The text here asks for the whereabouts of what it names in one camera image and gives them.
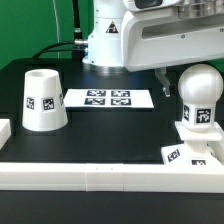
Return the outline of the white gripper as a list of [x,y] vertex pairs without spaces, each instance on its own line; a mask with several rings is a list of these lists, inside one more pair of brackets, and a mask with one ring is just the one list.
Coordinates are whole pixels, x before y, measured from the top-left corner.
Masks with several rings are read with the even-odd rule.
[[165,67],[224,57],[224,0],[123,0],[121,54],[130,71],[156,69],[170,96]]

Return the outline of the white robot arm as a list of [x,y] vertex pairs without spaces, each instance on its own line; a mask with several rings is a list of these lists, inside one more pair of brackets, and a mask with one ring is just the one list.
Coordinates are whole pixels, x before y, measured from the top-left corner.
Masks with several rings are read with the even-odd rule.
[[167,96],[170,66],[224,58],[224,0],[93,0],[86,67],[153,69]]

